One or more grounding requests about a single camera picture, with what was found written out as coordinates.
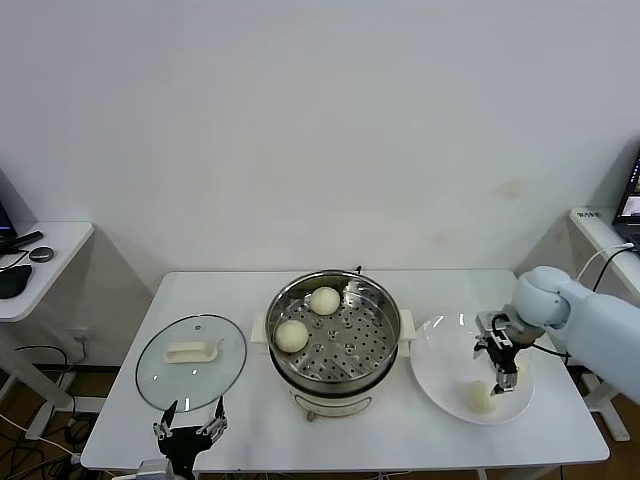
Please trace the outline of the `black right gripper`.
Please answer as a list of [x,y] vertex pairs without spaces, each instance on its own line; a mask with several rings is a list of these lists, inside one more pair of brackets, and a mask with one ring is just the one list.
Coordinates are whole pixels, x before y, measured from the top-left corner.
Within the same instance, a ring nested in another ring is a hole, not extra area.
[[518,369],[515,357],[519,352],[517,345],[502,345],[493,339],[487,341],[487,352],[499,372],[496,373],[496,384],[491,389],[491,396],[513,392],[517,386]]

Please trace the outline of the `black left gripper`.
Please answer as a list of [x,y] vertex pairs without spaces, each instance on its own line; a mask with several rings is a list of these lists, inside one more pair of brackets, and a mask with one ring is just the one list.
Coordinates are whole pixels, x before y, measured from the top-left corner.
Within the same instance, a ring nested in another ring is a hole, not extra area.
[[213,417],[203,426],[171,429],[178,401],[163,412],[159,423],[153,424],[160,452],[169,459],[176,476],[194,476],[196,457],[209,449],[209,437],[220,437],[228,426],[224,397],[220,396]]

